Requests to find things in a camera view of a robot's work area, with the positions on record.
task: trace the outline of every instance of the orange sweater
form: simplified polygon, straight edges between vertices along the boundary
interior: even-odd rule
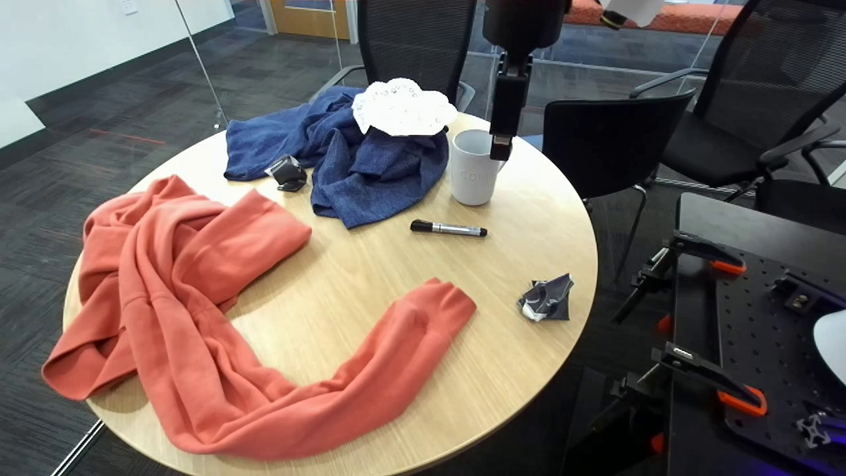
[[[46,380],[88,400],[138,374],[188,452],[303,456],[396,417],[476,304],[429,281],[384,312],[335,374],[293,386],[256,361],[223,304],[306,241],[309,228],[258,193],[223,206],[176,176],[104,203],[84,222],[83,312]]]

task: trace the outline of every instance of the round table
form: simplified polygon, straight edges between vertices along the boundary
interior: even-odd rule
[[[450,134],[483,127],[458,115]],[[384,310],[429,278],[461,284],[476,314],[413,405],[392,422],[302,460],[188,454],[164,437],[138,378],[89,400],[94,414],[138,452],[186,472],[404,472],[450,456],[500,429],[560,369],[587,322],[597,284],[591,222],[576,191],[537,148],[516,140],[486,206],[462,206],[441,179],[422,203],[377,224],[346,230],[315,217],[309,191],[281,193],[273,179],[228,183],[224,134],[211,134],[154,168],[232,203],[246,191],[289,206],[311,228],[309,243],[256,281],[228,312],[265,365],[311,384],[359,347]],[[486,228],[486,238],[410,232],[413,220]],[[531,281],[573,278],[568,320],[528,322],[516,298]],[[71,274],[63,322],[79,312]]]

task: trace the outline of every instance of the floor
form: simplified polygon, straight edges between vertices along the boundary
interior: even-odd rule
[[[232,119],[295,106],[335,70],[335,50],[319,40],[282,40],[219,27],[198,45]],[[470,113],[486,113],[486,73],[490,56],[476,50],[465,65],[465,78],[479,84]],[[625,93],[644,77],[650,73],[539,64],[523,131],[539,130],[547,98]],[[7,472],[51,472],[94,421],[84,405],[56,397],[40,380],[40,365],[60,333],[63,288],[79,254],[83,220],[157,163],[211,134],[217,122],[211,95],[186,43],[31,101],[31,107],[47,131],[0,151],[0,222],[6,222],[0,228],[0,325],[6,331],[0,339],[0,468]],[[625,274],[631,274],[671,232],[677,193],[662,184],[654,191]],[[508,429],[432,472],[557,472],[581,369],[618,374],[648,365],[654,320],[668,307],[668,295],[650,295],[627,325],[611,322],[627,288],[611,284],[611,270],[627,232],[622,217],[631,212],[631,193],[591,201],[602,282],[590,331],[568,368]],[[157,476],[171,471],[104,431],[68,472]]]

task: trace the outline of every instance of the wall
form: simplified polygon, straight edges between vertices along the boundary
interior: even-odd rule
[[[229,0],[180,0],[192,31]],[[0,148],[40,130],[23,101],[186,36],[174,0],[0,0]]]

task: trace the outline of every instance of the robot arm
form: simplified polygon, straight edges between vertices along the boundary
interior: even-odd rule
[[[560,35],[572,0],[486,0],[483,36],[500,50],[491,107],[491,158],[510,156],[531,78],[531,50]]]

